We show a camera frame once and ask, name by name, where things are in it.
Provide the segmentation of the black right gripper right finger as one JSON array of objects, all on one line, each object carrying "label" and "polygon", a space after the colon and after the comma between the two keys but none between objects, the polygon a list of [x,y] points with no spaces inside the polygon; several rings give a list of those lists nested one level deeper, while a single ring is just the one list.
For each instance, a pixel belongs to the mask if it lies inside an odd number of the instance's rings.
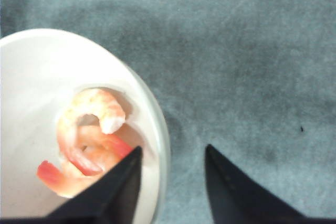
[{"label": "black right gripper right finger", "polygon": [[306,218],[210,144],[205,149],[205,173],[215,223],[294,223]]}]

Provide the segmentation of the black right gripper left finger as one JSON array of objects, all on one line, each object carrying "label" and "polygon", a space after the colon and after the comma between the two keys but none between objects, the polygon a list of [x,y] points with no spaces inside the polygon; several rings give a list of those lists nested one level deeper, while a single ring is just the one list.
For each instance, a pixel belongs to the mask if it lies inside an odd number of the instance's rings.
[{"label": "black right gripper left finger", "polygon": [[141,186],[142,148],[57,208],[47,223],[133,223]]}]

